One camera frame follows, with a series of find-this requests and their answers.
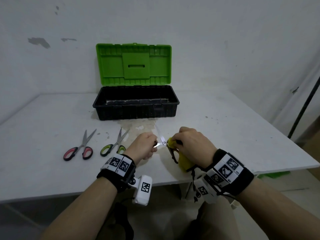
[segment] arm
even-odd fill
[[[157,137],[151,133],[140,134],[124,154],[137,165],[150,158]],[[72,202],[43,232],[41,239],[95,239],[116,197],[116,187],[106,178],[96,179]]]
[[[216,147],[195,129],[181,127],[172,140],[182,141],[175,147],[202,168],[213,163]],[[257,178],[236,198],[271,239],[319,239],[318,218]]]
[[[270,239],[319,239],[320,220],[255,178],[237,197]]]

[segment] toolbox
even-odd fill
[[[93,107],[100,120],[174,117],[171,46],[97,44],[101,84]]]

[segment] white table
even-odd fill
[[[0,126],[0,202],[83,192],[107,160],[100,150],[116,142],[121,127],[131,127],[122,142],[128,147],[138,134],[156,133],[154,122],[166,139],[182,125],[196,128],[254,173],[319,166],[230,92],[181,91],[176,95],[180,104],[173,118],[121,121],[98,119],[92,107],[97,94],[40,95]],[[87,144],[93,156],[85,161],[80,151],[71,161],[64,161],[63,154],[81,144],[86,129],[88,135],[97,129]],[[179,169],[164,146],[138,165],[136,176],[141,174],[151,176],[154,185],[191,181],[190,173]]]

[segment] wrist strap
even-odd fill
[[[222,149],[213,156],[213,163],[204,169],[206,181],[213,187],[216,185],[222,192],[234,196],[241,193],[254,179],[250,172],[237,158]]]
[[[134,177],[136,165],[134,161],[124,154],[115,154],[101,167],[97,179],[104,177],[108,179],[118,190],[118,193],[130,188],[128,183]]]

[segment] green-handled scissors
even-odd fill
[[[123,138],[126,136],[126,134],[128,133],[129,130],[130,130],[130,129],[128,129],[128,130],[123,134],[123,136],[121,136],[122,128],[120,128],[120,132],[119,132],[119,135],[118,135],[118,140],[117,140],[117,142],[114,143],[114,144],[106,145],[104,148],[102,148],[101,151],[100,151],[100,155],[101,155],[102,157],[107,156],[107,155],[112,151],[112,149],[114,149],[114,147],[115,147],[116,145],[118,145],[118,150],[117,150],[117,153],[118,153],[118,154],[119,154],[121,151],[125,151],[126,148],[125,148],[123,145],[120,145],[120,142],[123,140]]]

